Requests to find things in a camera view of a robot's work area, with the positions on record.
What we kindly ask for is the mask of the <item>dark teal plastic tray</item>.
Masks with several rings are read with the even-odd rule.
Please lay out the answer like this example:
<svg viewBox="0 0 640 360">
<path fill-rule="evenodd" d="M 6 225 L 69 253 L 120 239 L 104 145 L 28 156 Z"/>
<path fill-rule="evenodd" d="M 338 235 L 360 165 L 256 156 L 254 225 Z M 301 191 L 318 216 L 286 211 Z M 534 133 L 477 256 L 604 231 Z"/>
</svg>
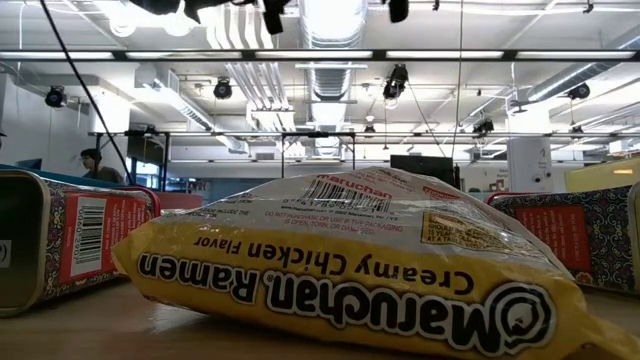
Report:
<svg viewBox="0 0 640 360">
<path fill-rule="evenodd" d="M 78 177 L 78 176 L 72 176 L 72 175 L 64 175 L 64 174 L 60 174 L 60 173 L 53 173 L 53 172 L 48 172 L 48 171 L 42 171 L 42 170 L 35 170 L 35 169 L 30 169 L 30 168 L 25 168 L 25 167 L 18 167 L 18 166 L 12 166 L 12 165 L 6 165 L 6 164 L 0 164 L 0 170 L 24 170 L 24 171 L 29 171 L 32 172 L 42 178 L 45 179 L 49 179 L 52 181 L 58 181 L 58 182 L 63 182 L 63 183 L 68 183 L 68 184 L 73 184 L 73 185 L 78 185 L 78 186 L 90 186 L 90 187 L 100 187 L 100 188 L 124 188 L 124 185 L 122 184 L 117 184 L 117 183 L 112 183 L 112 182 L 107 182 L 107 181 L 102 181 L 102 180 L 96 180 L 96 179 L 92 179 L 92 178 L 85 178 L 85 177 Z"/>
</svg>

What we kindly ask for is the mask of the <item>white pillar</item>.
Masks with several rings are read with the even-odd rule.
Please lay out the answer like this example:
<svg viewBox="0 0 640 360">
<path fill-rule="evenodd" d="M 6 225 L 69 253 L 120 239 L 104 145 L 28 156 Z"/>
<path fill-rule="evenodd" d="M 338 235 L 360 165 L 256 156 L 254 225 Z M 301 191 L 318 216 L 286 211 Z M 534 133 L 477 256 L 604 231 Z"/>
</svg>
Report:
<svg viewBox="0 0 640 360">
<path fill-rule="evenodd" d="M 549 138 L 509 139 L 507 161 L 511 192 L 548 193 L 553 190 Z"/>
</svg>

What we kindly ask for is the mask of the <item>yellow creamy chicken ramen packet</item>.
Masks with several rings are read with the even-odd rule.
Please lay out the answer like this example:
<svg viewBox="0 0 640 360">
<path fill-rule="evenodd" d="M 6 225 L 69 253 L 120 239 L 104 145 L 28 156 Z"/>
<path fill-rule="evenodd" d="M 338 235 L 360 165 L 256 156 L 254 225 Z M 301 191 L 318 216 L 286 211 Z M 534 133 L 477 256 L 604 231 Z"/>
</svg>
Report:
<svg viewBox="0 0 640 360">
<path fill-rule="evenodd" d="M 157 302 L 319 340 L 464 360 L 640 360 L 516 219 L 392 168 L 277 179 L 113 249 Z"/>
</svg>

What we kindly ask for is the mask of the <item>silver ribbed ventilation duct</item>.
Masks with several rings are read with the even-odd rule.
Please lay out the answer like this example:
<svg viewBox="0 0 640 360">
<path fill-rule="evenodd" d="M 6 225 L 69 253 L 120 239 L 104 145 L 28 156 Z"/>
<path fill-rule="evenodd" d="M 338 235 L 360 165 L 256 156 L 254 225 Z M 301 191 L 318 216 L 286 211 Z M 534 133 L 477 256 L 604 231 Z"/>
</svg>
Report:
<svg viewBox="0 0 640 360">
<path fill-rule="evenodd" d="M 320 50 L 359 49 L 363 44 L 367 10 L 367 0 L 300 0 L 303 46 Z M 313 62 L 306 77 L 312 100 L 310 116 L 316 129 L 341 131 L 353 77 L 350 64 Z"/>
</svg>

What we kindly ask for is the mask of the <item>black beam with light strips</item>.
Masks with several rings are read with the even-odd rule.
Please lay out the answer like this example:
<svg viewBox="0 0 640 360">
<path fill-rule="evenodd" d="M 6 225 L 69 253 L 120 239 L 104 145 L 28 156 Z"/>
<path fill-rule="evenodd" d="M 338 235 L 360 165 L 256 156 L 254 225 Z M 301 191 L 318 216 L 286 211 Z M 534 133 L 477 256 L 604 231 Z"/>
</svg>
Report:
<svg viewBox="0 0 640 360">
<path fill-rule="evenodd" d="M 320 50 L 246 49 L 204 51 L 0 50 L 15 62 L 640 62 L 640 50 Z"/>
</svg>

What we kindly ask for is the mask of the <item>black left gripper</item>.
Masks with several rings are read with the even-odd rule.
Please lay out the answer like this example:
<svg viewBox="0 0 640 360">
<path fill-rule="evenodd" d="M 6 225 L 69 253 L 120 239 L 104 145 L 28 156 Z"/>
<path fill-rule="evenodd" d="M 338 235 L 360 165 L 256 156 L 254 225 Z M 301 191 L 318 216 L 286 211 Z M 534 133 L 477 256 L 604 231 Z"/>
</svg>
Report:
<svg viewBox="0 0 640 360">
<path fill-rule="evenodd" d="M 233 0 L 128 0 L 134 5 L 154 15 L 183 13 L 187 18 L 200 22 L 200 9 L 223 5 Z M 263 19 L 270 35 L 283 32 L 281 16 L 291 0 L 263 0 Z"/>
</svg>

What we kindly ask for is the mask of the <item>black monitor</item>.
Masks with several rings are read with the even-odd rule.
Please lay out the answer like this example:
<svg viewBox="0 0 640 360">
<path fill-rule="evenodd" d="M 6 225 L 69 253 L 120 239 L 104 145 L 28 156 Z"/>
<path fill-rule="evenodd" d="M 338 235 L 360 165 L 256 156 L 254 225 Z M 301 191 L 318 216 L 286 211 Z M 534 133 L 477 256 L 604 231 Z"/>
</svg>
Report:
<svg viewBox="0 0 640 360">
<path fill-rule="evenodd" d="M 460 169 L 452 158 L 391 155 L 390 166 L 410 173 L 435 177 L 456 189 L 460 189 Z"/>
</svg>

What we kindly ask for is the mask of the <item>person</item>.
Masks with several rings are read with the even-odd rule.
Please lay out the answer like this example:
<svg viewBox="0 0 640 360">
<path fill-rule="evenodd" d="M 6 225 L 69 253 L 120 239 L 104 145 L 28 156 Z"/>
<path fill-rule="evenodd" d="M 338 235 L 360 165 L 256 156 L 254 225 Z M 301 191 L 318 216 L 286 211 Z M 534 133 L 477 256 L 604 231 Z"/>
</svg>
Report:
<svg viewBox="0 0 640 360">
<path fill-rule="evenodd" d="M 110 183 L 123 184 L 124 178 L 114 168 L 101 164 L 101 152 L 95 148 L 82 150 L 80 153 L 81 162 L 87 172 L 84 178 L 90 178 Z"/>
</svg>

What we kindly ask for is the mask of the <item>patterned tin with red lid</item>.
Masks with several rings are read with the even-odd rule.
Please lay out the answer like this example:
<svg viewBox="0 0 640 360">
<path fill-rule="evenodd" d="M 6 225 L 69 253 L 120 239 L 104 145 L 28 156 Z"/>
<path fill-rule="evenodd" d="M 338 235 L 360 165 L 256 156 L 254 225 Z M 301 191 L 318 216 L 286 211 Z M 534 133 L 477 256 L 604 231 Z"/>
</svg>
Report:
<svg viewBox="0 0 640 360">
<path fill-rule="evenodd" d="M 0 170 L 0 318 L 117 277 L 112 248 L 160 215 L 159 199 L 144 188 Z"/>
<path fill-rule="evenodd" d="M 580 285 L 640 295 L 640 182 L 487 200 L 550 247 Z"/>
</svg>

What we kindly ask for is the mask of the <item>smooth silver round duct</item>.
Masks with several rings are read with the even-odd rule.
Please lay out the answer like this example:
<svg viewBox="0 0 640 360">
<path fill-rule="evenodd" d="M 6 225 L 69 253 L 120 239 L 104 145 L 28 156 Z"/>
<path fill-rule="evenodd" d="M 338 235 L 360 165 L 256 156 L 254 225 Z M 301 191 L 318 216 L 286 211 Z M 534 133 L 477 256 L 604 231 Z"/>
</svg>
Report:
<svg viewBox="0 0 640 360">
<path fill-rule="evenodd" d="M 606 50 L 638 50 L 640 49 L 640 25 L 628 30 L 605 46 Z M 531 87 L 519 98 L 524 104 L 548 100 L 561 93 L 569 91 L 594 77 L 597 77 L 617 66 L 620 62 L 590 62 L 576 63 L 563 71 L 549 77 L 541 83 Z"/>
</svg>

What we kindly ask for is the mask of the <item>black background rig frame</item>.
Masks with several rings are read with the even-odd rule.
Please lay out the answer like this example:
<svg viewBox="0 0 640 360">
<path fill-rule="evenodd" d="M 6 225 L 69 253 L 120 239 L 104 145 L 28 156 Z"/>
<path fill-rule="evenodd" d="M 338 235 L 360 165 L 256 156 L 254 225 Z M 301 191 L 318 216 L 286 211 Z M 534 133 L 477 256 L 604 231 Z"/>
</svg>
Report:
<svg viewBox="0 0 640 360">
<path fill-rule="evenodd" d="M 347 132 L 326 132 L 326 131 L 280 131 L 280 132 L 234 132 L 234 131 L 204 131 L 204 132 L 169 132 L 169 131 L 151 131 L 151 130 L 127 130 L 124 132 L 109 133 L 104 132 L 89 132 L 89 136 L 96 138 L 96 148 L 100 149 L 100 139 L 103 136 L 108 136 L 110 140 L 115 136 L 122 137 L 153 137 L 159 136 L 164 138 L 164 150 L 162 163 L 160 166 L 159 176 L 159 189 L 161 191 L 166 190 L 167 178 L 168 178 L 168 164 L 171 159 L 171 144 L 172 140 L 177 137 L 214 137 L 218 142 L 223 145 L 229 145 L 232 143 L 231 139 L 239 141 L 240 138 L 270 138 L 274 144 L 279 145 L 280 150 L 280 176 L 285 176 L 285 153 L 288 150 L 287 144 L 294 145 L 302 137 L 309 139 L 325 139 L 325 138 L 340 138 L 347 137 L 351 140 L 352 151 L 355 151 L 356 147 L 356 133 L 353 131 Z"/>
</svg>

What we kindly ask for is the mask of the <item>yellow plastic tray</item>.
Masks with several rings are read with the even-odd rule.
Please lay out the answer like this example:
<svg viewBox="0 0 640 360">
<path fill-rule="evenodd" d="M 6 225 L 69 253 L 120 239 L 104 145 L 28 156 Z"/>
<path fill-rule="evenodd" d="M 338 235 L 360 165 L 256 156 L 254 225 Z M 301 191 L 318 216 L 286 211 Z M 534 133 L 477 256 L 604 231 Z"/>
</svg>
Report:
<svg viewBox="0 0 640 360">
<path fill-rule="evenodd" d="M 565 173 L 567 192 L 634 185 L 640 181 L 640 157 L 586 166 Z"/>
</svg>

